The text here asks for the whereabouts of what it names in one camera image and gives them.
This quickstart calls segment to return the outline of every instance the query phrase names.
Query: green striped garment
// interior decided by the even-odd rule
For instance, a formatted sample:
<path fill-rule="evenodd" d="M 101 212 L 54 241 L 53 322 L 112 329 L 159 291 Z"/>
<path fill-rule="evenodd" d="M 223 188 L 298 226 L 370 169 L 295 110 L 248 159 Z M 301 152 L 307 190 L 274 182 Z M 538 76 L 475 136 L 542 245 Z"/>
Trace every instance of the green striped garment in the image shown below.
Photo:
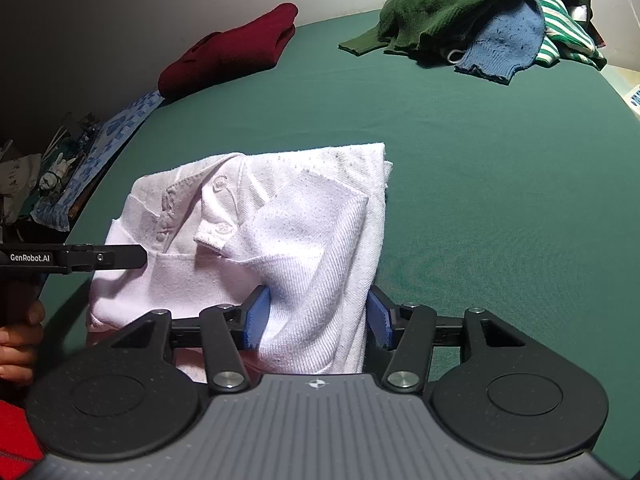
<path fill-rule="evenodd" d="M 607 60 L 596 48 L 595 42 L 569 16 L 562 0 L 540 0 L 545 17 L 546 37 L 536 62 L 552 66 L 559 59 L 571 59 L 601 70 Z"/>

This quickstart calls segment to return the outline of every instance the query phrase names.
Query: gray wall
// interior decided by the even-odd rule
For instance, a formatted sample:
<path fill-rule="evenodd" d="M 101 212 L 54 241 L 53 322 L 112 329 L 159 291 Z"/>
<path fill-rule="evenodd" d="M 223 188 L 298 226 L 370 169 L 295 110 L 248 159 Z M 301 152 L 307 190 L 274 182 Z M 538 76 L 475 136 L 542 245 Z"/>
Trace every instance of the gray wall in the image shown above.
<path fill-rule="evenodd" d="M 300 8 L 302 25 L 385 0 L 0 0 L 0 134 L 25 153 L 42 150 L 67 111 L 108 118 L 154 90 L 160 71 L 199 38 L 283 1 Z M 610 61 L 640 70 L 628 2 L 593 3 Z"/>

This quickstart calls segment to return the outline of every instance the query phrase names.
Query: white figurine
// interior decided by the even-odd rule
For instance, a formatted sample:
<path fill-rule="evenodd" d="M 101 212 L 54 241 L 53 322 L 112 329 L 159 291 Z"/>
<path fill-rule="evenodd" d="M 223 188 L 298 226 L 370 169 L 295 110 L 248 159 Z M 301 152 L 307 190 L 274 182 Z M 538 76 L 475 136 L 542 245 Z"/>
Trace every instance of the white figurine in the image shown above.
<path fill-rule="evenodd" d="M 62 153 L 59 153 L 58 158 L 47 170 L 47 173 L 40 177 L 40 189 L 43 191 L 55 189 L 75 160 L 75 157 L 65 160 L 62 158 Z"/>

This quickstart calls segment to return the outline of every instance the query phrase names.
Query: dark red garment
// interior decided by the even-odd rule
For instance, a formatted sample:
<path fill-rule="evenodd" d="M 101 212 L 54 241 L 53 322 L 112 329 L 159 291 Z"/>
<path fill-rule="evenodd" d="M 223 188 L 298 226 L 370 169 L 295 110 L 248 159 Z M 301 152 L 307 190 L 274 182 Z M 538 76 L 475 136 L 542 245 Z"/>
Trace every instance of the dark red garment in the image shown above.
<path fill-rule="evenodd" d="M 0 400 L 0 478 L 17 480 L 42 458 L 24 410 Z"/>
<path fill-rule="evenodd" d="M 162 71 L 160 95 L 179 99 L 275 67 L 296 31 L 293 20 L 297 14 L 294 4 L 280 4 L 242 27 L 205 36 Z"/>

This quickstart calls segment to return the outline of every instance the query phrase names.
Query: green tablecloth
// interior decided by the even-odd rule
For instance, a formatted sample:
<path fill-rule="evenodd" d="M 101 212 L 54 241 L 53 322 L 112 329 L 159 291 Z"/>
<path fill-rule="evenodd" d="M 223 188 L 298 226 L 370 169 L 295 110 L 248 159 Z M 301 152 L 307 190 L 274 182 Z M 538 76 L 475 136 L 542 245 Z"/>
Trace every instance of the green tablecloth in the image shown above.
<path fill-rule="evenodd" d="M 396 301 L 444 315 L 486 306 L 593 373 L 610 399 L 596 452 L 635 472 L 638 120 L 596 70 L 576 62 L 533 67 L 507 87 L 380 51 L 338 50 L 376 19 L 369 12 L 300 27 L 274 70 L 156 110 L 69 242 L 103 242 L 144 174 L 215 153 L 382 141 L 394 170 L 376 283 Z M 85 288 L 76 293 L 86 279 L 50 277 L 42 295 L 49 349 L 71 325 L 64 351 L 82 345 L 84 316 L 70 304 L 86 302 Z"/>

